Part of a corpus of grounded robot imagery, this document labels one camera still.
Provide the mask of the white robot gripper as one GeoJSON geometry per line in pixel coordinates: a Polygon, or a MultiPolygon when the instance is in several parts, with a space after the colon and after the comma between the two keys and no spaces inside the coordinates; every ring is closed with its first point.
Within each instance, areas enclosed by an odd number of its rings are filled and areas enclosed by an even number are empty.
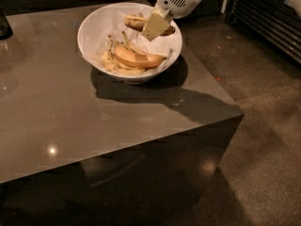
{"type": "Polygon", "coordinates": [[[170,28],[172,19],[189,15],[202,0],[157,0],[142,29],[142,36],[153,41],[170,28]]]}

